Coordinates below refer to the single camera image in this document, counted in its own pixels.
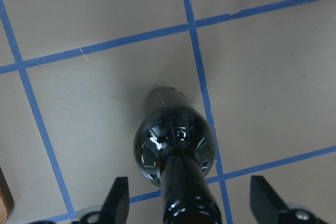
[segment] screw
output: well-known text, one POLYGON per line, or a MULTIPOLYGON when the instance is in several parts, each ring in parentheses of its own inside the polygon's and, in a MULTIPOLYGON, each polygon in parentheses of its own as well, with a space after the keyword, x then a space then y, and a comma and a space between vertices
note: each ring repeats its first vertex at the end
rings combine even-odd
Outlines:
POLYGON ((309 220, 310 216, 306 211, 297 210, 295 213, 296 218, 299 220, 309 220))
POLYGON ((90 215, 86 221, 88 224, 94 224, 97 223, 98 220, 99 220, 99 213, 96 212, 93 215, 90 215))

